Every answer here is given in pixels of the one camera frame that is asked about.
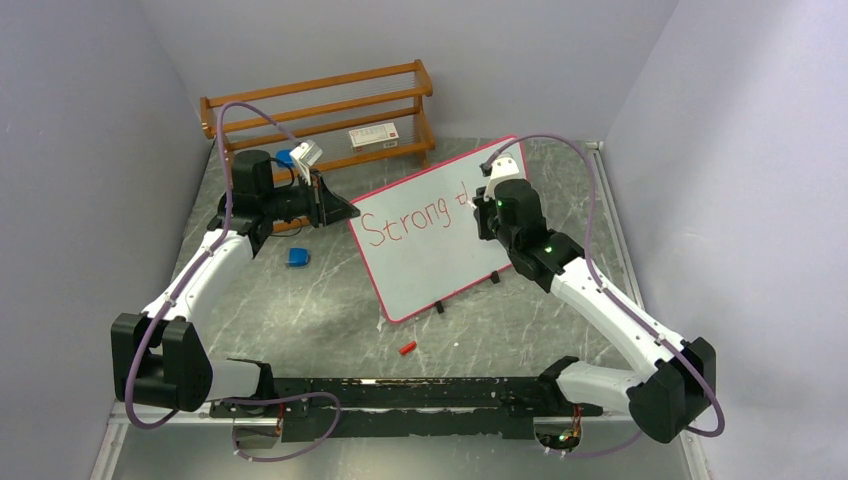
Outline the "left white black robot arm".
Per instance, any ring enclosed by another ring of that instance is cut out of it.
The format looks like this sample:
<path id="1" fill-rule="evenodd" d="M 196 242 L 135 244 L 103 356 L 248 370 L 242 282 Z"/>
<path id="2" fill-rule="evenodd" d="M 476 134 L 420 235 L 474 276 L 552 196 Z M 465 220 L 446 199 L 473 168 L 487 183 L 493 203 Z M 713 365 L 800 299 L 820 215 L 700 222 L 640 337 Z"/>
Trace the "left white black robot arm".
<path id="1" fill-rule="evenodd" d="M 193 412 L 207 401 L 236 398 L 254 416 L 275 406 L 270 365 L 211 360 L 197 328 L 256 257 L 275 223 L 304 218 L 313 227 L 329 226 L 360 211 L 333 193 L 315 169 L 275 186 L 272 157 L 263 150 L 238 153 L 231 181 L 231 193 L 221 197 L 189 263 L 141 312 L 123 313 L 111 326 L 115 393 L 126 404 Z"/>

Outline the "pink-framed whiteboard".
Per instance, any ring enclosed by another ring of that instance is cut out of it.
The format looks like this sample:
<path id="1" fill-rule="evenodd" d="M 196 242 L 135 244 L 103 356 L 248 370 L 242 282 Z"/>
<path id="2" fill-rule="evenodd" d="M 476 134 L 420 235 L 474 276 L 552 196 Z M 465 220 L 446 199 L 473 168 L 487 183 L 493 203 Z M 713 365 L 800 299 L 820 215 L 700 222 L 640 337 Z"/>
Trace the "pink-framed whiteboard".
<path id="1" fill-rule="evenodd" d="M 479 166 L 499 147 L 527 172 L 522 146 L 505 137 L 353 200 L 360 214 L 350 229 L 388 321 L 403 322 L 509 268 L 504 249 L 479 238 L 472 211 L 487 183 Z"/>

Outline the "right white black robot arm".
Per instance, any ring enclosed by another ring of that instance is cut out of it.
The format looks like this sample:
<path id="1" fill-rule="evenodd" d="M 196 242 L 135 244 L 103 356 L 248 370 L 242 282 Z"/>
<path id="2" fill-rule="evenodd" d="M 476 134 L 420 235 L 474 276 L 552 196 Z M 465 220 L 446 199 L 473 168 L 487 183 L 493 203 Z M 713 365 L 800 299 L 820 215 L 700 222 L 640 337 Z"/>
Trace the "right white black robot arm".
<path id="1" fill-rule="evenodd" d="M 542 406 L 553 414 L 574 404 L 626 413 L 660 443 L 694 432 L 693 422 L 716 405 L 713 345 L 685 339 L 625 298 L 576 241 L 548 228 L 527 180 L 480 187 L 472 205 L 480 239 L 498 241 L 517 273 L 575 309 L 628 364 L 622 370 L 565 357 L 540 376 Z"/>

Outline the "red marker cap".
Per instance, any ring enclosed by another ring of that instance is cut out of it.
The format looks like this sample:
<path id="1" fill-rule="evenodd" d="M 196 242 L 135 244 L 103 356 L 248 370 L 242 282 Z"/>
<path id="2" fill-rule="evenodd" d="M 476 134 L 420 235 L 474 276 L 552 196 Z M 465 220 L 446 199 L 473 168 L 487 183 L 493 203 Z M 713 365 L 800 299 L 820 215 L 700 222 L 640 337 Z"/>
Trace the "red marker cap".
<path id="1" fill-rule="evenodd" d="M 412 342 L 404 345 L 403 347 L 401 347 L 399 349 L 399 354 L 401 356 L 406 356 L 406 355 L 410 354 L 411 352 L 413 352 L 416 348 L 417 348 L 417 342 L 412 341 Z"/>

